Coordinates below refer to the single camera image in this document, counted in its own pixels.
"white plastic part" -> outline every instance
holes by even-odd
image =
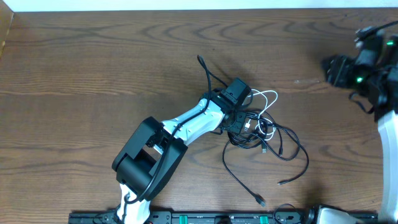
[[[388,112],[378,121],[383,146],[383,198],[379,222],[398,222],[398,116]]]
[[[124,214],[124,196],[129,194],[129,201],[134,200],[137,195],[129,189],[128,186],[120,184],[122,189],[122,202],[120,203],[120,208],[117,212],[120,220],[123,219]],[[124,218],[124,223],[126,224],[143,224],[149,218],[149,204],[150,201],[142,200],[141,202],[136,202],[126,207],[126,217]]]
[[[317,224],[356,224],[361,220],[352,217],[346,212],[332,208],[321,208],[318,212]]]
[[[207,99],[202,99],[196,107],[190,109],[186,113],[167,121],[163,121],[164,129],[170,134],[175,127],[187,118],[200,112],[206,106]],[[189,145],[202,134],[209,131],[214,131],[224,118],[224,113],[221,108],[210,100],[207,110],[199,114],[196,118],[185,123],[176,133],[175,138],[180,138],[185,145]]]

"white backdrop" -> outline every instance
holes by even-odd
[[[14,12],[398,7],[398,0],[4,0]]]

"brown wooden surface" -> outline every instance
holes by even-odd
[[[3,47],[6,44],[6,37],[11,26],[13,15],[14,13],[8,8],[6,3],[0,0],[0,58]]]
[[[227,163],[267,200],[265,210],[315,202],[377,210],[377,126],[348,101],[348,91],[324,83],[319,62],[355,55],[356,29],[397,15],[397,9],[19,13],[0,60],[0,223],[66,223],[72,210],[117,206],[111,163],[138,124],[148,116],[174,118],[206,91],[196,54],[227,82],[241,77],[253,88],[278,91],[269,112],[308,150],[308,172],[278,186],[300,172],[302,153],[283,162],[261,149],[229,148]],[[192,143],[152,205],[263,211],[225,171],[226,140],[206,134]],[[284,146],[287,156],[293,145],[286,138]]]

